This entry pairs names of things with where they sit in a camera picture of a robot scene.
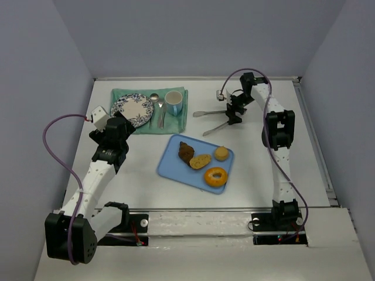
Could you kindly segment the stainless steel serving tongs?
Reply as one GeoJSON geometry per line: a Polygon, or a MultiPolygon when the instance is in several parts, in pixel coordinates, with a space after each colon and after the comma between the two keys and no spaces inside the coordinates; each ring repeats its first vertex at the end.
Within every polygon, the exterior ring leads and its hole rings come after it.
{"type": "Polygon", "coordinates": [[[203,137],[209,136],[212,133],[215,133],[218,130],[223,129],[229,125],[229,121],[226,119],[225,110],[195,111],[193,113],[193,117],[200,118],[203,121],[206,121],[207,124],[212,126],[208,131],[203,132],[202,134],[203,137]]]}

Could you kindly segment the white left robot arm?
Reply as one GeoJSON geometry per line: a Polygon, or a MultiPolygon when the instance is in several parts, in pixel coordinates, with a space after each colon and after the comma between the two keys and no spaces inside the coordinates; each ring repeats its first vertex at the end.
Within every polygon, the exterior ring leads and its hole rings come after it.
{"type": "Polygon", "coordinates": [[[121,113],[109,116],[98,106],[92,110],[89,122],[95,126],[89,137],[98,145],[83,179],[70,169],[78,188],[71,199],[45,220],[47,255],[70,261],[72,265],[88,264],[99,240],[117,226],[129,223],[129,207],[124,203],[108,202],[96,214],[99,199],[118,173],[129,151],[128,137],[135,132],[121,113]]]}

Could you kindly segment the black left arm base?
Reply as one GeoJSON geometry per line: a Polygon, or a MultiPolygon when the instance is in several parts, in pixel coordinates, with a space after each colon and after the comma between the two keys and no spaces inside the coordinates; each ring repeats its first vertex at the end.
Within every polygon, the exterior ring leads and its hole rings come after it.
{"type": "Polygon", "coordinates": [[[131,213],[129,223],[111,229],[98,246],[148,246],[148,223],[149,214],[131,213]]]}

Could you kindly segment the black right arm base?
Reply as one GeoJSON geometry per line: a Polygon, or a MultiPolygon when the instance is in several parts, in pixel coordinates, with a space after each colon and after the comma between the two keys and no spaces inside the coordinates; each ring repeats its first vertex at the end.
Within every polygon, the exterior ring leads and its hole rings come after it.
{"type": "Polygon", "coordinates": [[[276,225],[270,213],[252,213],[247,228],[253,233],[253,244],[260,245],[307,245],[304,219],[299,214],[296,219],[276,225]]]}

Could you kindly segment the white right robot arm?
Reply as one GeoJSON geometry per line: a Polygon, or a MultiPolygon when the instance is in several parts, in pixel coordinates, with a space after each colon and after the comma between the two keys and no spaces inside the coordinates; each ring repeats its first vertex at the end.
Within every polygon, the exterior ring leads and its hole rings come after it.
{"type": "Polygon", "coordinates": [[[273,96],[268,77],[254,68],[241,68],[242,93],[227,96],[228,124],[242,122],[246,106],[255,101],[262,109],[262,143],[271,159],[274,192],[268,213],[256,213],[250,223],[255,232],[287,231],[301,218],[297,197],[301,194],[290,178],[289,151],[294,141],[295,113],[286,110],[273,96]]]}

